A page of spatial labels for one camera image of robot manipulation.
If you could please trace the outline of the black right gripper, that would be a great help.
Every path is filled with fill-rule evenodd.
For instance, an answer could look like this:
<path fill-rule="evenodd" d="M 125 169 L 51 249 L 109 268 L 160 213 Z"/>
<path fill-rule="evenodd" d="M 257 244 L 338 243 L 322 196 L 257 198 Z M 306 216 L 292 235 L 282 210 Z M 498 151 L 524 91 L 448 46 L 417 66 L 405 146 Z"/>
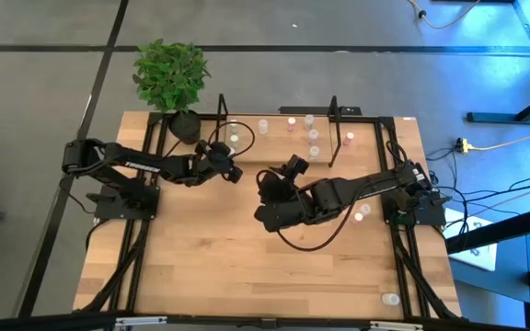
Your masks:
<path fill-rule="evenodd" d="M 300 201 L 312 207 L 313 199 L 306 189 L 294 183 L 297 176 L 303 175 L 308 168 L 309 163 L 305 159 L 293 154 L 286 164 L 260 170 L 256 175 L 260 201 L 263 204 Z"/>

